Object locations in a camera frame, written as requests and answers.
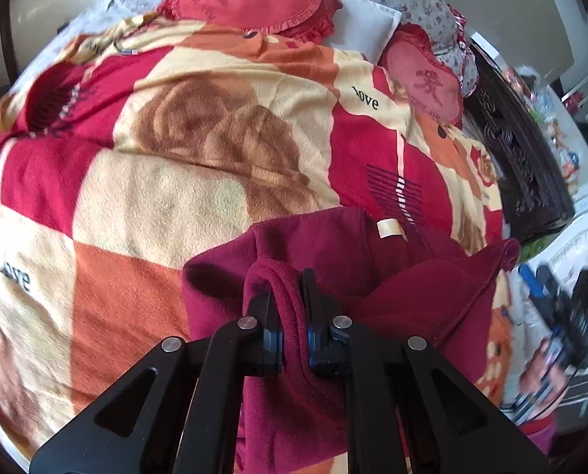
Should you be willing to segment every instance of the hand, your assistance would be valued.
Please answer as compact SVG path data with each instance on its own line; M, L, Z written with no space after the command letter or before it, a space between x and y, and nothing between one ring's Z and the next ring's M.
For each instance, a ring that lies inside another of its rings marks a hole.
M533 358L526 364L526 369L520 376L520 394L533 394L539 390L539 387L541 386L541 379L548 369L548 366L546 365L546 355L544 354L548 346L549 341L547 339L542 340L538 350L535 351L535 354L533 354ZM564 393L559 395L559 398L555 400L559 392L562 391L567 383L567 378L564 374L564 371L562 371L559 366L554 365L551 367L549 371L549 379L552 384L552 390L550 394L547 395L547 397L544 399L544 401L542 401L541 405L533 410L533 413L529 419L534 418L548 405L550 405L550 408L542 413L541 417L544 418L550 415L553 413L555 408L559 406L559 403L566 395L566 391L564 391Z

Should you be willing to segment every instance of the blue object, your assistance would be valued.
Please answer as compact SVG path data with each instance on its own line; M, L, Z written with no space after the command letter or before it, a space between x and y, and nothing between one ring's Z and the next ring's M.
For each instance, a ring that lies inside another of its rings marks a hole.
M517 269L517 272L519 272L524 282L528 285L533 297L539 299L545 296L544 285L538 281L538 279L535 277L535 274L533 274L533 271L531 271L531 268L527 264L523 263L520 265L520 267Z
M579 169L579 153L576 151L568 151L568 156L571 158L574 169Z

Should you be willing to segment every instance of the dark wooden cabinet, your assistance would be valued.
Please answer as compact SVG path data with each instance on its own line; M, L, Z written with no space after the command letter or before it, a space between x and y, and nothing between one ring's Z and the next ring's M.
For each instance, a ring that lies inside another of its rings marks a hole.
M536 122L500 69L475 48L479 82L465 111L500 168L505 219L520 241L559 231L574 215L560 169Z

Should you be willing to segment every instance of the printed blanket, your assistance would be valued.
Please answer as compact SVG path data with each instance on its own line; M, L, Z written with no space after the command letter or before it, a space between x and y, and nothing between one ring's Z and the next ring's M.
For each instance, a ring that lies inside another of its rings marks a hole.
M468 253L502 225L482 145L358 53L155 15L80 36L0 102L0 427L30 458L163 337L190 339L188 259L338 205Z

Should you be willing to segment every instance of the maroon cloth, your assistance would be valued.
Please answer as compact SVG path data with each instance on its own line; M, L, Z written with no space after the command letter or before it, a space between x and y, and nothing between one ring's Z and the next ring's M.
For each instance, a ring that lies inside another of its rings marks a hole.
M346 315L380 335L426 338L472 381L485 370L495 277L519 253L515 241L468 257L434 229L381 239L362 210L339 208L255 224L184 266L191 339L238 318L270 286L284 332L284 368L246 378L236 461L242 470L292 472L346 450L340 383L307 366L302 269Z

